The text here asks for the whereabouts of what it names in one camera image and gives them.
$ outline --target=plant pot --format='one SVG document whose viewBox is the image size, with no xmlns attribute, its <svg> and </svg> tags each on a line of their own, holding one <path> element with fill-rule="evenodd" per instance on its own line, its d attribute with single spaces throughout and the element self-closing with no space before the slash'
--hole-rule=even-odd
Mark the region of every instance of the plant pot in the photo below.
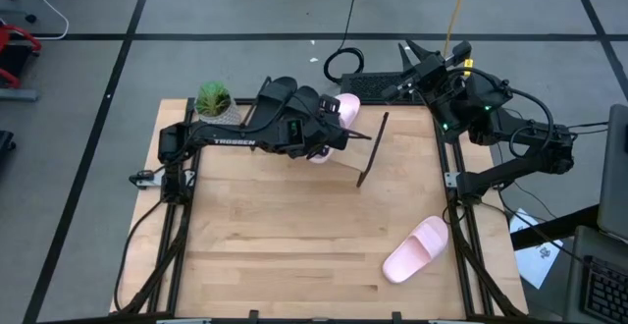
<svg viewBox="0 0 628 324">
<path fill-rule="evenodd" d="M 202 115 L 198 113 L 198 111 L 196 111 L 196 113 L 198 114 L 198 119 L 208 124 L 239 125 L 242 120 L 239 115 L 239 109 L 237 109 L 236 101 L 233 98 L 229 108 L 219 116 L 210 117 Z"/>
</svg>

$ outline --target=red object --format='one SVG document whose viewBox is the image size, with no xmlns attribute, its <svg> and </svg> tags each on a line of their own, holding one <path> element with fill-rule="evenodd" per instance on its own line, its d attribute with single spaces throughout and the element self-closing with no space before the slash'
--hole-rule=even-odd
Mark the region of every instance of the red object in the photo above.
<svg viewBox="0 0 628 324">
<path fill-rule="evenodd" d="M 33 52 L 38 52 L 39 50 L 41 50 L 41 43 L 39 42 L 39 40 L 35 39 L 35 37 L 30 35 L 30 33 L 19 27 L 4 25 L 0 26 L 0 52 L 2 52 L 5 46 L 9 45 L 9 41 L 11 40 L 11 32 L 16 32 L 17 34 L 24 37 L 26 40 L 30 41 L 32 43 Z M 14 75 L 2 68 L 0 68 L 0 77 L 4 78 L 4 80 L 8 82 L 9 87 L 20 88 L 20 79 L 16 78 Z"/>
<path fill-rule="evenodd" d="M 11 75 L 11 73 L 9 73 L 8 71 L 4 69 L 0 69 L 0 77 L 4 78 L 4 80 L 9 82 L 10 88 L 20 88 L 20 86 L 22 85 L 22 83 L 20 82 L 20 79 Z"/>
<path fill-rule="evenodd" d="M 35 39 L 35 37 L 30 35 L 30 33 L 19 27 L 4 25 L 0 27 L 0 51 L 2 51 L 2 48 L 4 48 L 4 46 L 9 43 L 9 40 L 11 38 L 11 31 L 16 32 L 17 34 L 30 41 L 32 43 L 32 51 L 38 52 L 39 50 L 41 50 L 41 43 L 39 42 L 39 40 Z"/>
</svg>

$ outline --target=green succulent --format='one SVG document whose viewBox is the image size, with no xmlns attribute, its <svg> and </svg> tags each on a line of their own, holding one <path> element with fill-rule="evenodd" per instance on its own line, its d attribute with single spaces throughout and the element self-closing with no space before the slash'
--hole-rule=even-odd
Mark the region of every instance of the green succulent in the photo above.
<svg viewBox="0 0 628 324">
<path fill-rule="evenodd" d="M 198 90 L 196 111 L 208 117 L 218 117 L 223 114 L 232 103 L 229 91 L 220 81 L 204 83 Z"/>
</svg>

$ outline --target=white paper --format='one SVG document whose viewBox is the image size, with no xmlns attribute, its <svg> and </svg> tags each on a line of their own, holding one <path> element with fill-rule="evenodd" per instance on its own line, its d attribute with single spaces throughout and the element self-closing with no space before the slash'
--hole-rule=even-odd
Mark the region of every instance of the white paper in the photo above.
<svg viewBox="0 0 628 324">
<path fill-rule="evenodd" d="M 518 209 L 517 214 L 523 219 L 528 221 L 532 225 L 538 225 L 539 222 L 528 216 L 523 209 Z M 528 228 L 529 226 L 521 221 L 518 217 L 513 216 L 510 220 L 510 233 L 517 232 Z M 556 244 L 562 246 L 561 241 L 554 241 Z M 514 252 L 517 259 L 517 266 L 519 268 L 519 274 L 526 279 L 532 286 L 537 289 L 541 288 L 543 280 L 548 275 L 554 261 L 558 257 L 560 249 L 555 247 L 551 243 L 543 243 L 537 246 L 532 246 L 527 249 L 521 249 Z"/>
</svg>

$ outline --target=yellow cable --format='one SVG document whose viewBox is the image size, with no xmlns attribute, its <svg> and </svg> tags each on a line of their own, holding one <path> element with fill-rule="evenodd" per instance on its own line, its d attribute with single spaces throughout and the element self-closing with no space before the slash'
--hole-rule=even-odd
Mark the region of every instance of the yellow cable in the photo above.
<svg viewBox="0 0 628 324">
<path fill-rule="evenodd" d="M 451 30 L 453 29 L 453 24 L 455 23 L 455 18 L 458 16 L 458 11 L 460 10 L 460 4 L 462 0 L 457 0 L 455 3 L 455 10 L 453 10 L 453 14 L 451 14 L 451 21 L 449 21 L 449 27 L 447 28 L 447 37 L 445 38 L 445 50 L 443 50 L 443 56 L 447 56 L 447 50 L 449 49 L 449 38 L 451 37 Z"/>
</svg>

